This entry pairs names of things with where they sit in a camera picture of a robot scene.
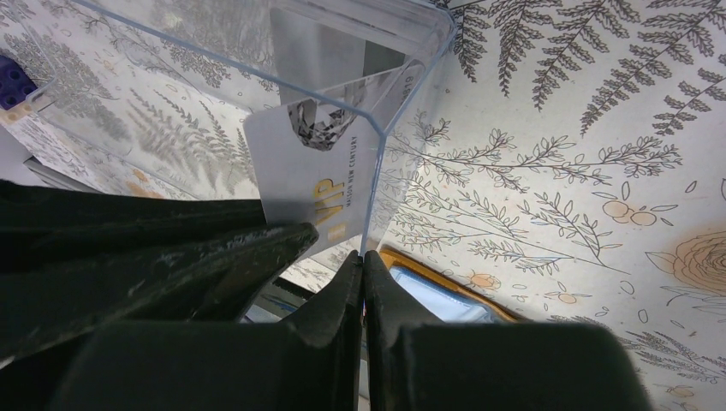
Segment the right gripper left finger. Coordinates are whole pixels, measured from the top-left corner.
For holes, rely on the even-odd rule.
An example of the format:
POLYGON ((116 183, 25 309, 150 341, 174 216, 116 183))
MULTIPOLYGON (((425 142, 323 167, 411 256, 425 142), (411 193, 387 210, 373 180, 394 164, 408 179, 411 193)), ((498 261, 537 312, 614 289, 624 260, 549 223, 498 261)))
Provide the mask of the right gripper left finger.
POLYGON ((117 322, 96 331, 52 410, 355 410, 362 259, 275 323, 117 322))

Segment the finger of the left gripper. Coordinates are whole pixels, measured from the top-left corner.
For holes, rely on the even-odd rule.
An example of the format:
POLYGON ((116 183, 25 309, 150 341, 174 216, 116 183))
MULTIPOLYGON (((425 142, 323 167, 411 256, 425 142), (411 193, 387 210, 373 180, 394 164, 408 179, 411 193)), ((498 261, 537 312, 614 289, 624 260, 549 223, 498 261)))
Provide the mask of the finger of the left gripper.
POLYGON ((266 224, 260 200, 162 200, 1 182, 1 270, 203 240, 266 224))
POLYGON ((237 319, 318 240, 309 223, 244 229, 1 278, 1 358, 19 360, 132 319, 237 319))

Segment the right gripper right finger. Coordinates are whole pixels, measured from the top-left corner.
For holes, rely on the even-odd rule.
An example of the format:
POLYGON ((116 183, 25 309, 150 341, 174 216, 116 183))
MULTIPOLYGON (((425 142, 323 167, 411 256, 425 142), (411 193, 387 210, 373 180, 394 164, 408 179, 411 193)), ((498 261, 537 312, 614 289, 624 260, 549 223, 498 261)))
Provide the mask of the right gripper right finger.
POLYGON ((577 322, 446 323, 363 259, 375 410, 647 410, 621 344, 577 322))

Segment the white VIP credit card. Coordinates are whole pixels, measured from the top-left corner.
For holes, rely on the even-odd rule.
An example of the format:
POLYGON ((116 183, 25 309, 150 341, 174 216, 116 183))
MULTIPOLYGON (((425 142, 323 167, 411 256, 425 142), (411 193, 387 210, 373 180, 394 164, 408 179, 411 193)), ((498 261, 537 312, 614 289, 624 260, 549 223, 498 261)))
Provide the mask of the white VIP credit card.
POLYGON ((383 132, 424 73, 413 60, 244 120, 267 222, 318 231, 305 257, 363 233, 383 132))

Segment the clear plastic box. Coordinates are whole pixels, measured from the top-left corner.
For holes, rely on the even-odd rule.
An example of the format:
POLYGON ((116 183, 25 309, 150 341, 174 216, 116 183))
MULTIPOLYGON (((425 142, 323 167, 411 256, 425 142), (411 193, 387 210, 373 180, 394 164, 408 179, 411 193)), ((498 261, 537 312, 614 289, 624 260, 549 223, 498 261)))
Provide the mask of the clear plastic box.
MULTIPOLYGON (((259 199, 244 120, 281 105, 274 1, 31 1, 20 22, 49 67, 33 108, 50 125, 197 200, 259 199)), ((393 131, 454 37, 444 10, 384 1, 401 14, 425 73, 383 132, 362 251, 391 214, 379 177, 393 131)))

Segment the small purple object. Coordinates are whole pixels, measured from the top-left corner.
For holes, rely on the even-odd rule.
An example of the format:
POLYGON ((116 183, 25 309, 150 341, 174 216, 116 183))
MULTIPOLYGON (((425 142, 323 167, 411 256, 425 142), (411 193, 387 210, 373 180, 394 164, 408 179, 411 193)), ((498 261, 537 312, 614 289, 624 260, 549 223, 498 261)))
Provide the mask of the small purple object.
POLYGON ((1 108, 11 110, 38 88, 13 59, 1 55, 1 108))

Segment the floral tablecloth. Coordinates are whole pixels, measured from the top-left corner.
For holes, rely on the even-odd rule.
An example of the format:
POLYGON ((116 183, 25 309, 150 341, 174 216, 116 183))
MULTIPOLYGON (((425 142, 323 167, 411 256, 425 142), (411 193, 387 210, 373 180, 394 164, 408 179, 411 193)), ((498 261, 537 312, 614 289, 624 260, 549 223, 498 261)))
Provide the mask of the floral tablecloth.
MULTIPOLYGON (((1 120, 108 194, 197 200, 44 121, 49 67, 1 4, 37 90, 1 120)), ((725 4, 421 1, 454 37, 397 123, 379 245, 538 322, 612 332, 655 410, 725 407, 725 4)), ((286 272, 311 291, 344 241, 286 272)))

